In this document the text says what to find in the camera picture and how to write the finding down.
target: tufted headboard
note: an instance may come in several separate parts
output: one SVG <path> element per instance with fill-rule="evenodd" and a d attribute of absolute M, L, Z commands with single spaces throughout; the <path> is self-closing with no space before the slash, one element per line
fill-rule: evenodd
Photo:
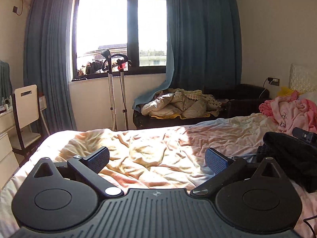
<path fill-rule="evenodd" d="M 316 91 L 317 66 L 308 67 L 292 64 L 289 73 L 289 88 L 300 93 Z"/>

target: wall socket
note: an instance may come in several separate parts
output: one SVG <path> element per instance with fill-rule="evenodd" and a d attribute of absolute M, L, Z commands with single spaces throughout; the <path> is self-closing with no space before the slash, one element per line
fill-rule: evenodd
<path fill-rule="evenodd" d="M 275 79 L 275 78 L 267 78 L 269 84 L 274 85 L 274 86 L 279 86 L 280 85 L 280 79 Z"/>

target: window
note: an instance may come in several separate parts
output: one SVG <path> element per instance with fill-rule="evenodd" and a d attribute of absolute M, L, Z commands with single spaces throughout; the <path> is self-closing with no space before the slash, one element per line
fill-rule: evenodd
<path fill-rule="evenodd" d="M 74 78 L 106 77 L 101 52 L 125 54 L 125 75 L 165 73 L 166 0 L 76 0 L 73 22 Z"/>

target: crosshair logo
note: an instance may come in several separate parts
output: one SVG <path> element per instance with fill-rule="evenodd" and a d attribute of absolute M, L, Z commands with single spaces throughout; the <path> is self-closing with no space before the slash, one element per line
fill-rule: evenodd
<path fill-rule="evenodd" d="M 153 194 L 154 196 L 158 197 L 158 196 L 160 196 L 162 193 L 160 193 L 159 191 L 155 191 L 155 192 L 153 192 L 152 194 Z"/>

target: bright sky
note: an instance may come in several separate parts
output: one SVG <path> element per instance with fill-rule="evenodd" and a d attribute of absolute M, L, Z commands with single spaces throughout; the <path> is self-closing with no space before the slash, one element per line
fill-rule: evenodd
<path fill-rule="evenodd" d="M 126 0 L 79 0 L 77 56 L 127 42 Z M 139 0 L 139 49 L 166 51 L 166 0 Z"/>

